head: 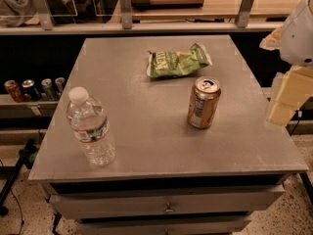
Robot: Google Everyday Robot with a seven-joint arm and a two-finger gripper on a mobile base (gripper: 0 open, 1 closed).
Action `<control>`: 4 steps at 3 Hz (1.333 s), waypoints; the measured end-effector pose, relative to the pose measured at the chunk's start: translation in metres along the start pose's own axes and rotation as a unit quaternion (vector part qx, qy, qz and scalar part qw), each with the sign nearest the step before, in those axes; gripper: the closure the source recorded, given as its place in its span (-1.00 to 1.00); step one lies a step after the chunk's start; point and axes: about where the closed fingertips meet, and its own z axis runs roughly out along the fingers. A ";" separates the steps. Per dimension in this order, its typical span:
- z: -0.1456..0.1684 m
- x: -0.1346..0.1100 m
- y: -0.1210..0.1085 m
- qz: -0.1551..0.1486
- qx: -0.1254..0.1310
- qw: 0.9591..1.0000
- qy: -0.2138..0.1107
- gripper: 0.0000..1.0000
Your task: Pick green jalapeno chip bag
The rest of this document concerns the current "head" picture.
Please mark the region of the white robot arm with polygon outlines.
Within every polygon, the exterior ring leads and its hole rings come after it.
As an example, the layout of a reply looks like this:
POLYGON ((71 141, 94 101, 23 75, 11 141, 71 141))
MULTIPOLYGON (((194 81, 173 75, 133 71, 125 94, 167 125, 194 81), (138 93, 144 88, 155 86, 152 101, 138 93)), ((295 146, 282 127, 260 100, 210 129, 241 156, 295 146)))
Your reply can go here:
POLYGON ((273 80, 266 117, 271 123, 286 125, 313 95, 313 0, 301 0, 259 47, 278 50, 280 58, 291 64, 286 73, 277 73, 273 80))

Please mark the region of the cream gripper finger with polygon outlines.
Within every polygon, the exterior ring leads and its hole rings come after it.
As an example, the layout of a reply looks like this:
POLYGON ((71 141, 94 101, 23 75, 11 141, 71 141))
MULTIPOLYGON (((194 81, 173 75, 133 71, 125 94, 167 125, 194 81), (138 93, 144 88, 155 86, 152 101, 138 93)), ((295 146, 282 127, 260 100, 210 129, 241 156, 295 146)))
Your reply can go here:
POLYGON ((280 26, 274 29, 261 40, 259 47, 268 51, 279 50, 281 47, 281 32, 282 28, 280 26))
POLYGON ((277 72, 271 87, 266 118, 287 125, 295 112, 313 95, 313 69, 292 66, 286 73, 277 72))

